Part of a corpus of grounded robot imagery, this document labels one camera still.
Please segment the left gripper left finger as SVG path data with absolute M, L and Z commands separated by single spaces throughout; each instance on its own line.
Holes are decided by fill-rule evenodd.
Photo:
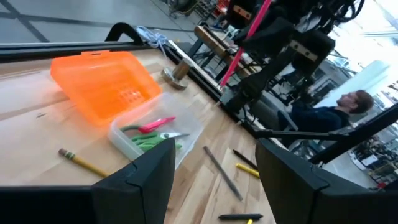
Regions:
M 96 223 L 163 223 L 175 175 L 175 140 L 166 139 L 95 183 Z

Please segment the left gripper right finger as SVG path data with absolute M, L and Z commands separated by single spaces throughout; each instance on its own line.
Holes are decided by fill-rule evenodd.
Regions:
M 323 192 L 336 175 L 263 138 L 255 157 L 277 223 L 341 223 L 338 204 Z

